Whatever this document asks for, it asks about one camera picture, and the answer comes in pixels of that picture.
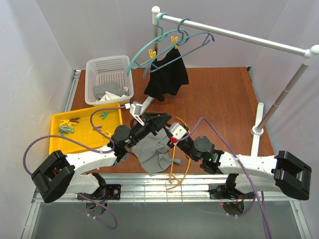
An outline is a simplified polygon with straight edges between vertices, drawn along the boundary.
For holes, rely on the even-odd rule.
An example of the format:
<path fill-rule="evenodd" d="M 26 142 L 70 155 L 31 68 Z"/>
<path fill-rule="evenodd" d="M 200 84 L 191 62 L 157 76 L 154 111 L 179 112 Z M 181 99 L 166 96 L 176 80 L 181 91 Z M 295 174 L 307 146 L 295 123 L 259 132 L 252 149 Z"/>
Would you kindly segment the yellow clothespin left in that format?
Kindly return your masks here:
<path fill-rule="evenodd" d="M 151 59 L 154 59 L 157 55 L 157 52 L 155 50 L 149 49 L 149 56 Z"/>

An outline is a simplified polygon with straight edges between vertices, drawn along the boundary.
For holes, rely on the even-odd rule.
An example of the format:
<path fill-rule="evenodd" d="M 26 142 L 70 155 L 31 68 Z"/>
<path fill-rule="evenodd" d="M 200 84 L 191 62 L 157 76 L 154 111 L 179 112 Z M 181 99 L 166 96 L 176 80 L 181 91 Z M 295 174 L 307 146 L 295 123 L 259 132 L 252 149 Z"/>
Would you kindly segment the white laundry basket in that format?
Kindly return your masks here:
<path fill-rule="evenodd" d="M 125 55 L 89 60 L 85 72 L 85 102 L 93 106 L 129 103 L 134 95 L 132 74 L 127 72 L 129 63 Z"/>

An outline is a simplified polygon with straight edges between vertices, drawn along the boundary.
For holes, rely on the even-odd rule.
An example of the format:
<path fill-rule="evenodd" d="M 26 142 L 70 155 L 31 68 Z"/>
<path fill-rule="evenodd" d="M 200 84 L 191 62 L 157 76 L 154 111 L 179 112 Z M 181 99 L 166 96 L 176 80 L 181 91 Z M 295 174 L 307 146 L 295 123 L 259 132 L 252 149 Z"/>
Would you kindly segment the black underwear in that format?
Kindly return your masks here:
<path fill-rule="evenodd" d="M 188 85 L 189 79 L 183 59 L 150 73 L 150 80 L 144 90 L 145 95 L 164 101 L 164 94 L 176 96 L 182 85 Z"/>

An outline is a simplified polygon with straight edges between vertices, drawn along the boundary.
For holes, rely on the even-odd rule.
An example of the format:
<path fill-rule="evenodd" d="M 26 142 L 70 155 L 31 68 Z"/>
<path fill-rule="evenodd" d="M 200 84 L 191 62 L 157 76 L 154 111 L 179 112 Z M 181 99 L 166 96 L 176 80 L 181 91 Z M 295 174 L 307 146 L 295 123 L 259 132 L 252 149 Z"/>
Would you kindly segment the light blue clothespin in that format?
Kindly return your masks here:
<path fill-rule="evenodd" d="M 172 163 L 181 164 L 181 160 L 179 159 L 170 159 L 169 161 Z"/>

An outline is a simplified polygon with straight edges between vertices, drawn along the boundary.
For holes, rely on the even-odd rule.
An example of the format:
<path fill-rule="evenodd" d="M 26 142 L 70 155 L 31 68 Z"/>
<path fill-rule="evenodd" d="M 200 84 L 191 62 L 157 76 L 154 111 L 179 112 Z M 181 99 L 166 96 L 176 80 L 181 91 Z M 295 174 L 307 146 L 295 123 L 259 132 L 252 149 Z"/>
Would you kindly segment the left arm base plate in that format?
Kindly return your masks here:
<path fill-rule="evenodd" d="M 83 199 L 79 194 L 94 201 L 119 200 L 121 197 L 121 185 L 106 184 L 95 186 L 92 189 L 85 188 L 83 192 L 77 194 L 77 199 Z"/>

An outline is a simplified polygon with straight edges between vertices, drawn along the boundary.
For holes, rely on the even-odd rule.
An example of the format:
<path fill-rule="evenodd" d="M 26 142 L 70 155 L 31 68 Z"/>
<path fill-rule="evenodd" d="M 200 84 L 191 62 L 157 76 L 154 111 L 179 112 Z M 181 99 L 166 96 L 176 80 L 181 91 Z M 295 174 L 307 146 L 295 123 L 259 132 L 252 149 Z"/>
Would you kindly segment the teal clothespin left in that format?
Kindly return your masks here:
<path fill-rule="evenodd" d="M 73 125 L 76 125 L 75 122 L 72 122 L 71 120 L 64 119 L 59 121 L 59 133 L 63 136 L 66 133 L 73 133 Z"/>

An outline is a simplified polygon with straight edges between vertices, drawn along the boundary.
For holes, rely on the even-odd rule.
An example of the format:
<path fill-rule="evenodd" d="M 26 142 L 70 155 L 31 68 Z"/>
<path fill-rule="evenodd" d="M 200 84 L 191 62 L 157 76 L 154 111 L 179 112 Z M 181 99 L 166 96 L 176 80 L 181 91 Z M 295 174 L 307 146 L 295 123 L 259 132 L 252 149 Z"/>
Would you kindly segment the white cloth in basket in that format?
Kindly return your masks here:
<path fill-rule="evenodd" d="M 130 94 L 130 88 L 124 87 L 124 89 L 121 88 L 113 88 L 109 91 L 105 91 L 104 93 L 100 93 L 96 95 L 97 101 L 110 101 L 110 100 L 117 100 L 121 98 L 128 97 Z"/>

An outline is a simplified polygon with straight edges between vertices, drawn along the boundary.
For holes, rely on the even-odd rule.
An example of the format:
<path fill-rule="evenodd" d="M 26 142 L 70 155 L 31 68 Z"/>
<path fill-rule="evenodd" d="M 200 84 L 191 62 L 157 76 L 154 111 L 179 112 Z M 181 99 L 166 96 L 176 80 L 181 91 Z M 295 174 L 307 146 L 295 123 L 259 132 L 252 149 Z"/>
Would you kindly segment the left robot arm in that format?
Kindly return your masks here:
<path fill-rule="evenodd" d="M 166 113 L 145 113 L 143 125 L 136 119 L 130 125 L 116 127 L 111 141 L 94 151 L 64 154 L 52 152 L 32 173 L 31 179 L 46 203 L 51 203 L 65 194 L 82 194 L 92 200 L 104 200 L 111 194 L 103 177 L 94 170 L 124 162 L 129 149 L 148 134 L 156 135 L 171 119 Z"/>

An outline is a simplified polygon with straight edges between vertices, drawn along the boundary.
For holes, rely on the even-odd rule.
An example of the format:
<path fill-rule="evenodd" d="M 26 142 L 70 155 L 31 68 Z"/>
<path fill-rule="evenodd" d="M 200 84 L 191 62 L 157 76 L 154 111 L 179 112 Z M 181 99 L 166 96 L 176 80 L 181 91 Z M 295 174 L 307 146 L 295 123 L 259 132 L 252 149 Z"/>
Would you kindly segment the yellow clothespin in tray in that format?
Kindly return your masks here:
<path fill-rule="evenodd" d="M 111 137 L 113 134 L 112 133 L 110 133 L 109 131 L 106 131 L 106 136 L 107 137 Z"/>

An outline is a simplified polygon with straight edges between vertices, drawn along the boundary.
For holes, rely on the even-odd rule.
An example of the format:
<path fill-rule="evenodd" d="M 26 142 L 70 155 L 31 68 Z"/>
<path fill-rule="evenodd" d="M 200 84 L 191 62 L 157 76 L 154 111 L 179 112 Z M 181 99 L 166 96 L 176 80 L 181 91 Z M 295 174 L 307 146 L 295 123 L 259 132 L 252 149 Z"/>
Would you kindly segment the teal hanger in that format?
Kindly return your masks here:
<path fill-rule="evenodd" d="M 148 44 L 146 44 L 131 60 L 130 64 L 128 65 L 127 69 L 127 76 L 130 74 L 132 69 L 140 68 L 141 66 L 149 63 L 151 60 L 155 59 L 155 57 L 158 55 L 158 43 L 163 42 L 166 40 L 167 36 L 175 31 L 178 31 L 181 34 L 181 38 L 179 39 L 177 36 L 171 37 L 171 43 L 174 45 L 174 49 L 177 49 L 179 46 L 184 45 L 188 42 L 188 39 L 184 37 L 184 35 L 189 36 L 188 32 L 184 29 L 180 29 L 180 26 L 177 27 L 177 29 L 164 32 L 163 28 L 160 26 L 160 20 L 163 16 L 167 15 L 166 12 L 161 12 L 160 8 L 158 6 L 154 6 L 152 8 L 152 24 L 153 24 L 153 34 L 154 39 L 150 41 Z M 149 60 L 146 62 L 140 64 L 137 62 L 138 56 L 144 51 L 148 49 L 149 53 Z"/>

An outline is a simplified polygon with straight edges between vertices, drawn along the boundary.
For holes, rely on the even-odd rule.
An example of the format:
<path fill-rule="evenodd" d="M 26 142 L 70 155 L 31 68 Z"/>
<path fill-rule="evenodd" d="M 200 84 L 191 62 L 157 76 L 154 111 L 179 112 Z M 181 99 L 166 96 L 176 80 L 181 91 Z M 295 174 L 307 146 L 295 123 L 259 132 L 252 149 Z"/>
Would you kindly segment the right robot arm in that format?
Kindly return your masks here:
<path fill-rule="evenodd" d="M 228 178 L 224 192 L 238 195 L 254 190 L 282 192 L 286 196 L 306 201 L 310 197 L 312 168 L 288 151 L 271 156 L 233 156 L 216 150 L 205 136 L 192 140 L 188 135 L 182 139 L 171 138 L 193 161 L 209 174 L 224 174 Z"/>

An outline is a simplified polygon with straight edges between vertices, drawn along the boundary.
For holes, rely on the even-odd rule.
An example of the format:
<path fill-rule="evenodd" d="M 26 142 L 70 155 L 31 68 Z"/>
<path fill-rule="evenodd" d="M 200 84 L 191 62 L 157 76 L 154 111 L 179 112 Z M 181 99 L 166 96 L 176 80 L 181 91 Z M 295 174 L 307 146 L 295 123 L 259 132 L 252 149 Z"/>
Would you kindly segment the white clothes rack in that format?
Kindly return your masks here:
<path fill-rule="evenodd" d="M 304 61 L 288 82 L 281 94 L 267 113 L 263 113 L 264 104 L 258 102 L 253 91 L 247 69 L 243 67 L 230 68 L 195 68 L 189 69 L 190 90 L 183 91 L 186 96 L 186 105 L 194 112 L 187 117 L 194 123 L 194 117 L 202 112 L 214 119 L 226 134 L 233 147 L 243 154 L 250 153 L 254 157 L 266 156 L 273 153 L 273 148 L 265 128 L 266 123 L 273 116 L 292 87 L 304 74 L 307 68 L 319 56 L 318 45 L 310 49 L 301 49 L 286 44 L 238 33 L 215 26 L 169 16 L 161 12 L 158 6 L 152 7 L 152 24 L 154 27 L 154 45 L 152 51 L 158 47 L 158 22 L 164 20 L 197 29 L 199 33 L 217 34 L 263 47 L 303 56 Z"/>

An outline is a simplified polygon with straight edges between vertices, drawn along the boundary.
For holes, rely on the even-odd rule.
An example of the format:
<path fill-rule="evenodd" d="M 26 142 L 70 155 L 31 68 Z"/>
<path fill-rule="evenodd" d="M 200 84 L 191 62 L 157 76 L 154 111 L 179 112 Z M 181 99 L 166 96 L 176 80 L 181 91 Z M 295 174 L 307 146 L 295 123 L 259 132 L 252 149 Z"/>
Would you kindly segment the yellow clothespin right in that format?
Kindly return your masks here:
<path fill-rule="evenodd" d="M 174 48 L 177 49 L 178 48 L 178 45 L 177 45 L 178 37 L 177 36 L 171 36 L 171 42 L 174 44 Z"/>

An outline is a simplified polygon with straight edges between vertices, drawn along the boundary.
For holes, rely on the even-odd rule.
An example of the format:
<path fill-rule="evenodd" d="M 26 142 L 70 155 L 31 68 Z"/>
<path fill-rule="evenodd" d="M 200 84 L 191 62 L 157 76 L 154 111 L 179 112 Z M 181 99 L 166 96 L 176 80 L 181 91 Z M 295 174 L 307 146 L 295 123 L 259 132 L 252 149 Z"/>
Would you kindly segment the dark grey cloth in basket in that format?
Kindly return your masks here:
<path fill-rule="evenodd" d="M 105 91 L 109 91 L 110 89 L 117 89 L 121 88 L 117 82 L 106 82 L 101 85 L 97 85 L 93 88 L 94 96 L 96 97 L 97 94 L 104 93 Z"/>

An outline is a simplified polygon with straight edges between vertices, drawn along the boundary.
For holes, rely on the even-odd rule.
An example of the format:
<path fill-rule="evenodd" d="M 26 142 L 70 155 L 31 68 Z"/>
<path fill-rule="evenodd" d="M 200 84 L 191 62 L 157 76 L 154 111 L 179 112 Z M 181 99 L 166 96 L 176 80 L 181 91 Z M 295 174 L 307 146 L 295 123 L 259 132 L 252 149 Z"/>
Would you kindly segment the grey underwear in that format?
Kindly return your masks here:
<path fill-rule="evenodd" d="M 157 135 L 149 133 L 132 148 L 132 153 L 147 173 L 163 172 L 171 165 L 168 141 L 165 130 L 161 129 Z"/>

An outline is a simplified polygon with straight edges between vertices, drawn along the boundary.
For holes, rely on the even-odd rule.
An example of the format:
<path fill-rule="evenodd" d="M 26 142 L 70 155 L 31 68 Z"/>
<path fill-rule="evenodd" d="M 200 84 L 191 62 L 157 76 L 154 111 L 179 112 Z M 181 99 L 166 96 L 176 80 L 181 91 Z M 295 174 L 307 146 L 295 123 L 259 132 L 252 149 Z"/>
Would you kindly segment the yellow hanger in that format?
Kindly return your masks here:
<path fill-rule="evenodd" d="M 175 118 L 176 118 L 180 123 L 182 123 L 184 126 L 188 126 L 188 125 L 185 123 L 185 121 L 183 121 L 181 118 L 179 118 L 179 117 L 175 117 Z M 175 150 L 176 150 L 176 146 L 173 147 L 172 160 L 175 159 Z M 179 185 L 182 184 L 182 182 L 183 182 L 184 179 L 186 178 L 186 176 L 187 176 L 187 174 L 188 174 L 188 172 L 189 172 L 190 165 L 191 165 L 191 158 L 190 158 L 189 156 L 187 156 L 187 155 L 185 155 L 185 156 L 186 156 L 187 159 L 188 159 L 188 164 L 187 164 L 187 168 L 186 168 L 186 171 L 185 171 L 185 173 L 184 173 L 184 176 L 183 176 L 183 178 L 180 179 L 180 180 L 179 180 L 178 178 L 176 178 L 175 175 L 173 174 L 173 166 L 174 166 L 175 163 L 174 163 L 173 161 L 171 162 L 170 172 L 169 172 L 169 182 L 170 182 L 170 184 L 173 184 L 173 182 L 172 182 L 172 178 L 173 178 L 173 179 L 175 179 L 175 180 L 177 181 L 177 184 L 174 185 L 174 186 L 172 186 L 172 187 L 170 187 L 170 188 L 167 188 L 166 190 L 172 190 L 172 189 L 178 187 Z"/>

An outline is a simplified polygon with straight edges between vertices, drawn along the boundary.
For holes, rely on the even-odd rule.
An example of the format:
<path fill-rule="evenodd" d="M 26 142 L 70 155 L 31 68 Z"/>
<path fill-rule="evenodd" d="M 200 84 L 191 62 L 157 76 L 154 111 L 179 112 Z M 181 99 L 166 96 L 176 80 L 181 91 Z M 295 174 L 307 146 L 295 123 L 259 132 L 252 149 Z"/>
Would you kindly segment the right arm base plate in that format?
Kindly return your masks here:
<path fill-rule="evenodd" d="M 210 194 L 210 199 L 228 199 L 237 200 L 245 196 L 245 199 L 253 199 L 255 194 L 253 191 L 246 194 L 241 193 L 234 187 L 228 187 L 225 184 L 212 183 L 208 185 L 208 192 Z"/>

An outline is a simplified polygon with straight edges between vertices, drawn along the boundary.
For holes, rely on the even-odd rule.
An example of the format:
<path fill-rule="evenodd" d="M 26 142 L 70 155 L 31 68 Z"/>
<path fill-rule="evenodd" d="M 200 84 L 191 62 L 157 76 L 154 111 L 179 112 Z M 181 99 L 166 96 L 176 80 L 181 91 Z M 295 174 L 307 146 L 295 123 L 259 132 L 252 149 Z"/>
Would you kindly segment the grey-blue hanger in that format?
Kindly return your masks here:
<path fill-rule="evenodd" d="M 142 67 L 145 65 L 145 70 L 144 70 L 144 74 L 143 74 L 143 78 L 146 77 L 147 72 L 153 73 L 157 70 L 160 70 L 168 65 L 170 65 L 171 63 L 174 63 L 178 60 L 181 60 L 182 57 L 196 51 L 197 49 L 200 49 L 201 47 L 207 45 L 210 41 L 215 41 L 214 36 L 207 31 L 203 31 L 203 32 L 199 32 L 193 35 L 189 35 L 188 32 L 184 29 L 181 29 L 180 26 L 182 23 L 184 23 L 186 20 L 189 20 L 188 18 L 184 18 L 181 20 L 181 23 L 178 24 L 177 29 L 174 30 L 170 30 L 167 32 L 163 32 L 163 28 L 159 25 L 160 19 L 166 16 L 166 13 L 162 13 L 159 16 L 159 19 L 156 21 L 156 27 L 159 28 L 161 30 L 161 35 L 155 37 L 154 39 L 152 39 L 148 44 L 146 44 L 133 58 L 133 60 L 130 63 L 130 67 L 135 63 L 138 68 Z M 151 44 L 155 44 L 157 45 L 158 42 L 162 42 L 164 40 L 166 40 L 167 36 L 172 33 L 172 32 L 178 32 L 181 34 L 181 38 L 179 38 L 178 36 L 174 37 L 171 36 L 171 45 L 168 46 L 167 48 L 165 48 L 162 52 L 158 53 L 157 47 L 155 48 L 155 50 L 149 49 L 149 55 L 150 55 L 150 59 L 145 61 L 144 63 L 140 64 L 136 61 L 137 57 L 144 51 L 146 50 Z M 184 55 L 181 55 L 178 51 L 178 47 L 182 46 L 184 44 L 186 44 L 192 37 L 198 36 L 198 35 L 206 35 L 204 41 L 202 42 L 201 45 L 199 45 L 198 47 L 192 49 L 191 51 L 185 53 Z"/>

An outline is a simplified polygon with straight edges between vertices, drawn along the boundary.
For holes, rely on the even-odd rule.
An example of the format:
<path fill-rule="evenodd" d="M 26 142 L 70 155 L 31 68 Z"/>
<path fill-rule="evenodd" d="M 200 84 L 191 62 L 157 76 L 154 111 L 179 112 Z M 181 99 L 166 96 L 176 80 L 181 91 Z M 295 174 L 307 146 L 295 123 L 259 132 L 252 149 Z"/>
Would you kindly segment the teal clothespin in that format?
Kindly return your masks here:
<path fill-rule="evenodd" d="M 104 119 L 107 115 L 108 115 L 108 112 L 105 112 L 105 113 L 102 113 L 102 114 L 100 115 L 100 117 L 101 117 L 101 119 Z"/>
<path fill-rule="evenodd" d="M 75 122 L 72 122 L 71 120 L 64 119 L 59 121 L 59 133 L 63 136 L 66 133 L 73 133 L 73 125 L 76 125 Z"/>

